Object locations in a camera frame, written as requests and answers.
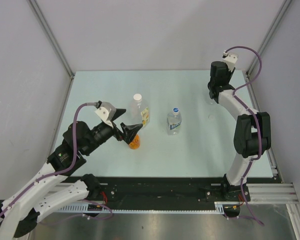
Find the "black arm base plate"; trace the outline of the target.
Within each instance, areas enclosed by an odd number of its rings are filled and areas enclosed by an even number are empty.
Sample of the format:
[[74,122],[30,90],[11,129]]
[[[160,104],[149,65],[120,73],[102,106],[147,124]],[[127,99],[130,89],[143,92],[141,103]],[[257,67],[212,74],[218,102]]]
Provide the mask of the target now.
[[248,186],[232,186],[225,177],[100,177],[102,190],[109,197],[194,197],[208,202],[251,200]]

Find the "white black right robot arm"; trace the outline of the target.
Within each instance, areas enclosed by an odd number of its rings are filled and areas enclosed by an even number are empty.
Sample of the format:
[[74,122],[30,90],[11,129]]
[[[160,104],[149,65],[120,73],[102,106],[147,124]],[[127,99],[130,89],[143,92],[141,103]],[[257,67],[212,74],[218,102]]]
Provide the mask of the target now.
[[220,187],[211,189],[214,198],[229,202],[248,196],[248,173],[253,163],[271,147],[270,115],[248,107],[235,95],[235,88],[230,85],[233,73],[226,62],[214,61],[207,84],[209,97],[223,106],[236,121],[233,137],[235,158]]

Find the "clear blue-label Pocari bottle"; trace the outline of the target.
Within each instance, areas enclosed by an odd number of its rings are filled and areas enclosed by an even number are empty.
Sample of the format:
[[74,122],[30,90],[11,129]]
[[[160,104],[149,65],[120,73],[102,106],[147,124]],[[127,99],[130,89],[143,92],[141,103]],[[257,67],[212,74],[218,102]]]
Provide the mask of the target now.
[[174,107],[167,114],[166,128],[168,135],[176,135],[179,133],[182,124],[182,115],[179,108]]

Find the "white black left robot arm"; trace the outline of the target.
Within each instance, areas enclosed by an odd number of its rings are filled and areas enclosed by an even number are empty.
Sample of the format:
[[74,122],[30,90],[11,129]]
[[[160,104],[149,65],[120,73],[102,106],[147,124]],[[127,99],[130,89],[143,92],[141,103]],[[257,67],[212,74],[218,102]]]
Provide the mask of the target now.
[[[82,108],[94,106],[101,123],[94,128],[78,120]],[[10,198],[0,200],[0,240],[18,239],[34,230],[47,216],[76,201],[91,201],[104,195],[97,177],[85,174],[64,190],[51,195],[48,192],[71,176],[89,156],[107,140],[130,144],[143,127],[141,123],[118,128],[114,120],[126,112],[108,102],[88,102],[80,105],[72,124],[63,134],[63,141],[47,158],[38,173]]]

